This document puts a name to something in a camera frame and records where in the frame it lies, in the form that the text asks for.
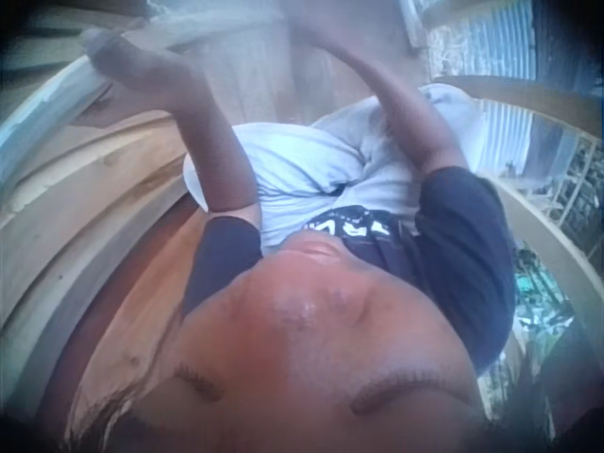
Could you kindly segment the person's left hand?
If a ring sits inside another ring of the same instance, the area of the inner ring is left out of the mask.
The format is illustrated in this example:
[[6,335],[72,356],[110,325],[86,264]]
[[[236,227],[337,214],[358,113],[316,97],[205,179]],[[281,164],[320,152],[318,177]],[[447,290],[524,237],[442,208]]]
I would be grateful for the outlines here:
[[93,68],[112,82],[153,97],[176,96],[177,92],[188,91],[197,81],[195,70],[183,57],[170,52],[138,48],[140,55],[128,69],[97,71]]

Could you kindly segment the pale grey wooden plank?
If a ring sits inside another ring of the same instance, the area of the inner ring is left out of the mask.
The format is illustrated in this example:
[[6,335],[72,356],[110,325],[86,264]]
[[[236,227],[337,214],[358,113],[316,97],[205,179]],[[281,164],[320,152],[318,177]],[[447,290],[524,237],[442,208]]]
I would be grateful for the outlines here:
[[[274,24],[275,8],[216,9],[195,15],[164,16],[124,37],[145,49],[176,49],[215,35]],[[86,57],[47,80],[0,126],[0,193],[9,193],[46,141],[71,123],[108,86]]]

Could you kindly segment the light wooden board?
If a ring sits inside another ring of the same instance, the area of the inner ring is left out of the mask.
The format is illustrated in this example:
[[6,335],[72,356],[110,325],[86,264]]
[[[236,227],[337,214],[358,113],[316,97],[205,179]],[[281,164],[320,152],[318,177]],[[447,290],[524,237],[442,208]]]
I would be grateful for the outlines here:
[[184,147],[150,116],[31,176],[0,222],[0,343],[29,348],[58,310],[78,318],[126,254],[123,231],[173,183]]

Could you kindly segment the person's legs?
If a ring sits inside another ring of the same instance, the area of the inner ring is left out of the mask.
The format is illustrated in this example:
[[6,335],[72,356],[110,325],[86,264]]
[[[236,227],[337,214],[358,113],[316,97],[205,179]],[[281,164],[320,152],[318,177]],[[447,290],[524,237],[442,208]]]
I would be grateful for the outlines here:
[[348,206],[385,210],[415,228],[419,175],[376,97],[310,126],[250,123],[234,131],[258,181],[264,253],[319,214]]

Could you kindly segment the reddish brown wooden board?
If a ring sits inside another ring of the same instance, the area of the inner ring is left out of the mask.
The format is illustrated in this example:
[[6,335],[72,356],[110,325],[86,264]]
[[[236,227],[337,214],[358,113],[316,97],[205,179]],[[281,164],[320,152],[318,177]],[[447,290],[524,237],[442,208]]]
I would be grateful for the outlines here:
[[182,196],[97,293],[63,350],[37,418],[55,438],[112,395],[150,379],[173,332],[206,215]]

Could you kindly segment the corrugated metal sheet fence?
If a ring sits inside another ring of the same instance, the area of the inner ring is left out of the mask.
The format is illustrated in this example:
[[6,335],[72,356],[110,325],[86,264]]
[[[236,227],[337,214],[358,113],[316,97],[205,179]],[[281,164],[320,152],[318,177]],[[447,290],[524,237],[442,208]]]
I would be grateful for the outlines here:
[[[502,76],[534,81],[536,43],[530,0],[497,2],[428,33],[428,70],[434,76]],[[486,124],[478,168],[523,172],[533,114],[492,100],[478,102]]]

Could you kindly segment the brown wooden beam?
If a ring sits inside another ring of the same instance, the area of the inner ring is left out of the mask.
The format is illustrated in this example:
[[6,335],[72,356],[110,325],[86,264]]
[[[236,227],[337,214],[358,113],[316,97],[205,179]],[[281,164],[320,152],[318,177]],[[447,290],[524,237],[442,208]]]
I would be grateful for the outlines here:
[[474,98],[487,99],[528,109],[602,140],[604,99],[550,88],[536,81],[491,75],[447,75],[435,83],[457,87]]

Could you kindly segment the brown wooden post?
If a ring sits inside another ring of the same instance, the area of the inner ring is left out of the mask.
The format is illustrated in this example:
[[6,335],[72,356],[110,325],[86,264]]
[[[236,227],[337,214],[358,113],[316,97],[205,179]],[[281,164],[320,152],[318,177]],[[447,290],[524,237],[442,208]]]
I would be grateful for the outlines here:
[[190,54],[201,60],[219,107],[231,124],[302,122],[290,36],[284,24],[214,36]]

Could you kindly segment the curved light wooden rail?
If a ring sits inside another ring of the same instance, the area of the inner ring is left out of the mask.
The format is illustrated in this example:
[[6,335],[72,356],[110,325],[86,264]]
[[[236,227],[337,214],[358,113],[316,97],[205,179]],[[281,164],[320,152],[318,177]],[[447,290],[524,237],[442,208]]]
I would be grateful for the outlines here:
[[495,187],[514,235],[526,242],[553,274],[594,348],[604,352],[604,281],[596,269],[511,183],[485,173],[481,176]]

